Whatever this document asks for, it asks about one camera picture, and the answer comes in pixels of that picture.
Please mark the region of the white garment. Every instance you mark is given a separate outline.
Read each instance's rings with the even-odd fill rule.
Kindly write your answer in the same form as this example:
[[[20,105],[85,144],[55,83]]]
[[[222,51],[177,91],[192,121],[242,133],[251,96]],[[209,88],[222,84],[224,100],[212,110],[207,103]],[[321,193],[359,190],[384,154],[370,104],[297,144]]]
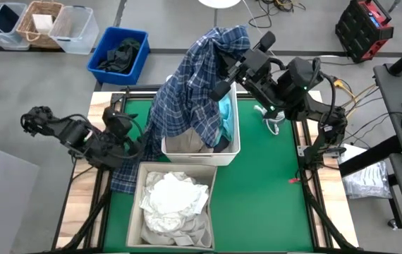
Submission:
[[[195,231],[207,225],[208,198],[209,186],[183,172],[151,171],[139,207],[145,224],[155,233]]]

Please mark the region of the dark green garment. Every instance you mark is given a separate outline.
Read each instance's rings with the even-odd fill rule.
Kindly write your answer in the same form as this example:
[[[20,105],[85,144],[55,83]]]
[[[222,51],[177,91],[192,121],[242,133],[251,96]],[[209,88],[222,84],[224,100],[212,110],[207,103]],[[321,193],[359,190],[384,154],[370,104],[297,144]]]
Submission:
[[[107,52],[98,69],[106,72],[129,74],[138,55],[141,43],[133,38],[124,39],[115,49]]]

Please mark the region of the clear plastic bag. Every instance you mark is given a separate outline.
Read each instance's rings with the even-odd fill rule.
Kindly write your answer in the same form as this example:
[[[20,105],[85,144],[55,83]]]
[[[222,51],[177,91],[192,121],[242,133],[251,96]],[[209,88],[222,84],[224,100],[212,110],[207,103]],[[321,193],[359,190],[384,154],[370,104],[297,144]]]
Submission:
[[[348,199],[392,198],[384,161],[377,162],[347,176],[341,174]]]

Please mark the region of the clear plastic bin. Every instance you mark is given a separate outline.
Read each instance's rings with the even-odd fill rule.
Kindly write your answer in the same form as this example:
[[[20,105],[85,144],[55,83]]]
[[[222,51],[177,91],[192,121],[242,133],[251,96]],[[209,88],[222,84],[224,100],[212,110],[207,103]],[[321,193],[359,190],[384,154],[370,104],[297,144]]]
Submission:
[[[64,6],[50,36],[65,53],[88,55],[99,34],[94,11],[85,6]]]

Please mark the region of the cream small box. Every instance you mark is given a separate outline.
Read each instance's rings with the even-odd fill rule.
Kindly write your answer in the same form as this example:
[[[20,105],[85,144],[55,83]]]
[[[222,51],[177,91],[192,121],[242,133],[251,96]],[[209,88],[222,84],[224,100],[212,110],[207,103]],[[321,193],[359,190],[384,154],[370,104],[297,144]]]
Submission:
[[[54,17],[47,14],[33,14],[32,20],[36,31],[47,35],[53,27]]]

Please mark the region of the wicker basket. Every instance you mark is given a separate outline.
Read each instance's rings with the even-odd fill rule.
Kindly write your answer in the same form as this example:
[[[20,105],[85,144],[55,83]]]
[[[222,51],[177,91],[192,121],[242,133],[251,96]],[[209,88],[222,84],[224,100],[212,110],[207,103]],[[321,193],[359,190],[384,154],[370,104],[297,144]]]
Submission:
[[[33,14],[51,15],[57,18],[64,7],[62,3],[51,1],[32,1],[25,11],[25,15],[21,18],[20,24],[16,32],[30,43],[33,47],[45,49],[58,49],[59,45],[47,33],[40,33],[35,27]]]

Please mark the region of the teal garment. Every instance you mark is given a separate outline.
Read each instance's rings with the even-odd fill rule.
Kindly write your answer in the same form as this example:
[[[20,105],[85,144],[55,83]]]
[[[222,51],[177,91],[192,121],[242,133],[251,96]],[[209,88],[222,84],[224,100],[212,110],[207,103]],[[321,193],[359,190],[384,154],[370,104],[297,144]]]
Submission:
[[[234,134],[234,113],[231,98],[228,95],[225,95],[218,102],[218,105],[220,115],[220,137],[224,137],[228,141],[232,141]]]

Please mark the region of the blue plaid shirt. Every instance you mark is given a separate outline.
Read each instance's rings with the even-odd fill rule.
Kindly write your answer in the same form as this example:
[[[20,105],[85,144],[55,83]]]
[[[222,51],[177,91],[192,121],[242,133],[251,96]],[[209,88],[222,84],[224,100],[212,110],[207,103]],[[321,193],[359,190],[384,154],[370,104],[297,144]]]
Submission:
[[[113,172],[112,191],[133,194],[141,162],[154,162],[162,155],[161,143],[194,129],[209,147],[219,134],[219,105],[209,96],[225,78],[220,72],[219,53],[238,60],[250,48],[244,25],[215,27],[193,42],[171,78],[157,91],[144,130],[144,152],[138,159],[126,159]]]

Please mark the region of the beige garment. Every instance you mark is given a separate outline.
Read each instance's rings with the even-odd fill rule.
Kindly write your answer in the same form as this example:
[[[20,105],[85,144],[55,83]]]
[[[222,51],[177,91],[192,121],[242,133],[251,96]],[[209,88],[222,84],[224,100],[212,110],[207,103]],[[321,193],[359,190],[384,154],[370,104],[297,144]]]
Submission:
[[[168,153],[213,153],[193,128],[175,137],[166,137],[166,151]]]

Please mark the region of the blue plastic bin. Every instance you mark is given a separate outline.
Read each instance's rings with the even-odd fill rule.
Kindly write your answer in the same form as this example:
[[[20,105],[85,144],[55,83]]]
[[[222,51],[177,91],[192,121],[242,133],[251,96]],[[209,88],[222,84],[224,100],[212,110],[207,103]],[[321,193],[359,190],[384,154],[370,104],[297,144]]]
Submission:
[[[97,45],[87,69],[100,83],[135,85],[149,52],[147,32],[109,27]]]

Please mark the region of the white perforated plastic basket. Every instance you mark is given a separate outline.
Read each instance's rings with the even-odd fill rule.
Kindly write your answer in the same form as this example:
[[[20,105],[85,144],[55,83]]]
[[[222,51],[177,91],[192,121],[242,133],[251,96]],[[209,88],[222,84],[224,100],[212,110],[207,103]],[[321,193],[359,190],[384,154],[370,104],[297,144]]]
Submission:
[[[202,164],[214,167],[228,166],[240,152],[240,127],[238,115],[238,98],[236,83],[232,83],[228,96],[231,100],[233,110],[233,140],[229,146],[221,153],[169,153],[166,148],[166,138],[162,138],[162,153],[173,163],[182,164]]]

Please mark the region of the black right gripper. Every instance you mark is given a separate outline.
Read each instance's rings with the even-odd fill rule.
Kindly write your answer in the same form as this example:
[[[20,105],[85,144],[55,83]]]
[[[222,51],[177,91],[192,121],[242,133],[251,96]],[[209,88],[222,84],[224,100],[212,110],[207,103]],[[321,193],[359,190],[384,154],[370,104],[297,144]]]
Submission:
[[[238,82],[252,95],[260,96],[262,92],[262,83],[266,83],[272,71],[272,64],[281,67],[281,61],[278,58],[270,57],[267,54],[269,48],[275,43],[276,38],[273,32],[266,32],[259,42],[251,49],[247,50],[240,60],[239,68],[232,68],[230,71],[219,71],[220,81],[210,92],[209,97],[218,102],[230,90],[232,84]]]

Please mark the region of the round white disc lamp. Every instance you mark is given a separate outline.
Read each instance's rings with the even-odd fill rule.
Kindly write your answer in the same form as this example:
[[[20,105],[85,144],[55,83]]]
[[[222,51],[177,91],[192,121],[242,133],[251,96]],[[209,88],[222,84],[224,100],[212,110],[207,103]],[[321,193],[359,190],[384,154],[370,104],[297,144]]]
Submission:
[[[201,4],[214,9],[230,8],[241,2],[241,0],[198,0],[198,1]]]

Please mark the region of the black garment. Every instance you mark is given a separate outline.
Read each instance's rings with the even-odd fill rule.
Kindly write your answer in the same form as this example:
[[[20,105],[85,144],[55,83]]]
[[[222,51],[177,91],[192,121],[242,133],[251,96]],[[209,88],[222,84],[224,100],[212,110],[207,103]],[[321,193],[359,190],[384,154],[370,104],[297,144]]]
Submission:
[[[214,146],[213,153],[222,153],[229,145],[230,141],[226,138],[226,136],[222,135],[219,139],[219,142]]]

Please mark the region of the dark blue tray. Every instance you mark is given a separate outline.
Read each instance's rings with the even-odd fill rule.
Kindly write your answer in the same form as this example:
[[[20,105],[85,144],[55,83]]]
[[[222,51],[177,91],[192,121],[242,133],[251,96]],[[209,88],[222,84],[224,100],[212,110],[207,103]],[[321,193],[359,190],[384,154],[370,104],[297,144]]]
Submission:
[[[0,32],[11,32],[18,22],[19,15],[6,4],[0,5]]]

